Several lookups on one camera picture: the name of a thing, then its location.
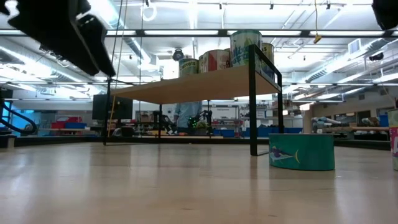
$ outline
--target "blurry black object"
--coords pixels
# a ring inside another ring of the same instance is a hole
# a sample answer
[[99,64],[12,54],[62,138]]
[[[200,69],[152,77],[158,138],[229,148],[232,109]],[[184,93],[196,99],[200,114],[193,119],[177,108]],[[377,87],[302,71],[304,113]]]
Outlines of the blurry black object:
[[175,52],[173,54],[173,60],[178,62],[179,60],[184,58],[184,53],[182,52],[181,49],[175,49]]
[[398,25],[397,0],[373,0],[372,8],[381,29],[388,30]]
[[[0,12],[9,15],[6,0],[0,0]],[[77,15],[91,9],[87,0],[17,0],[19,15],[10,25],[39,41],[84,72],[99,71],[109,76],[116,72],[104,46],[106,29],[93,15]]]
[[[93,97],[93,115],[92,119],[105,120],[106,111],[106,94],[94,95]],[[113,97],[109,101],[108,117],[111,116],[113,107],[112,119],[131,119],[132,118],[132,100],[122,97],[116,97],[113,105]]]
[[384,54],[383,54],[383,52],[381,52],[377,55],[370,56],[369,60],[373,62],[373,61],[377,61],[377,60],[382,60],[383,58],[384,58]]

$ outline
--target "fish graphic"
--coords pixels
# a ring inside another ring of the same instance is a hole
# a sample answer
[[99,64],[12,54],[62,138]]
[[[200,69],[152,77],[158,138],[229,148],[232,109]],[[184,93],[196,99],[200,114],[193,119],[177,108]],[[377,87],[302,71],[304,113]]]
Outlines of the fish graphic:
[[299,159],[297,158],[297,153],[298,153],[298,150],[296,151],[296,153],[294,155],[291,155],[291,154],[284,152],[280,149],[277,149],[275,146],[273,146],[271,151],[269,152],[269,157],[272,159],[272,161],[278,161],[278,160],[294,157],[294,159],[298,163],[300,163]]

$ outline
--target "window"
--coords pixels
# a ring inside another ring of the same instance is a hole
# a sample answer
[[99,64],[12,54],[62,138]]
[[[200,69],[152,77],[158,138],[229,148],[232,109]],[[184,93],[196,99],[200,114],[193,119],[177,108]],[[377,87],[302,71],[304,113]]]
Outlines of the window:
[[[8,108],[11,108],[11,102],[4,102],[4,104],[8,107]],[[1,110],[1,118],[3,119],[3,120],[5,120],[6,122],[9,122],[10,121],[10,112],[8,112],[8,110],[6,110],[6,109],[2,109]]]

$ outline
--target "ceiling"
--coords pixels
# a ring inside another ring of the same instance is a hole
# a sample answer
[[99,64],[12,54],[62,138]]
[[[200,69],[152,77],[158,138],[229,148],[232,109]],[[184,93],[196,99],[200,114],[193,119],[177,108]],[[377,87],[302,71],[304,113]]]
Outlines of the ceiling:
[[[142,1],[122,1],[122,0],[90,0],[93,8],[90,13],[96,14],[101,18],[108,29],[114,29],[112,19],[120,19],[124,29],[311,29],[316,26],[322,30],[379,30],[376,23],[371,0],[331,0],[331,6],[327,9],[326,0],[318,0],[317,13],[313,0],[273,0],[273,9],[270,10],[270,1],[250,1],[250,0],[152,0],[149,1],[150,9],[144,10],[146,21],[141,16]],[[0,29],[12,29],[7,24],[8,18],[0,15]],[[59,62],[49,54],[44,54],[39,50],[40,44],[28,37],[0,37],[9,42],[26,49],[33,56],[37,57],[37,63],[44,63],[46,66],[56,70]],[[283,82],[304,82],[304,78],[309,76],[317,68],[335,62],[348,51],[348,44],[355,39],[324,38],[317,44],[313,39],[308,38],[263,38],[263,42],[272,43],[275,47],[275,64],[283,74]],[[125,82],[153,82],[163,78],[177,78],[178,64],[171,60],[171,55],[176,48],[181,48],[183,52],[192,57],[198,58],[208,50],[225,49],[229,47],[228,37],[146,37],[135,38],[137,45],[142,47],[148,55],[153,55],[151,62],[140,62],[137,52],[133,51],[122,38],[107,37],[105,45],[109,56],[113,58],[115,70],[118,71],[118,78]],[[363,46],[375,41],[375,39],[361,39]],[[355,60],[350,60],[335,67],[327,75],[318,77],[312,82],[336,83],[339,80],[355,75],[359,72],[369,70],[369,68],[380,66],[390,60],[395,60],[397,55],[396,43],[383,46],[379,49],[384,52],[384,60],[371,62],[367,52]],[[106,77],[98,74],[94,78],[84,74],[73,65],[61,63],[63,73],[56,74],[57,78],[66,78],[64,82],[102,82]],[[394,67],[386,68],[387,73],[394,71]],[[373,71],[373,76],[362,75],[350,82],[371,82],[377,78],[379,70]],[[96,86],[95,92],[104,91],[103,86]],[[309,88],[293,88],[285,91],[290,97],[304,94],[316,93],[311,97],[323,95],[329,92],[330,88],[319,88],[310,86]],[[346,91],[332,89],[335,92]]]

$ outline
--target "air vent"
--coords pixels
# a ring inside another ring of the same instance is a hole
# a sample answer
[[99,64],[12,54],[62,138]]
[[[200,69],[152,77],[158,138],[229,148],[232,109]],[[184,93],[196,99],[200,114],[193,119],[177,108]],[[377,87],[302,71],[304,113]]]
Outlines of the air vent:
[[350,55],[361,50],[361,39],[356,39],[348,44],[348,52]]
[[384,96],[384,95],[387,95],[387,94],[388,94],[388,89],[387,88],[380,90],[380,95],[381,96]]

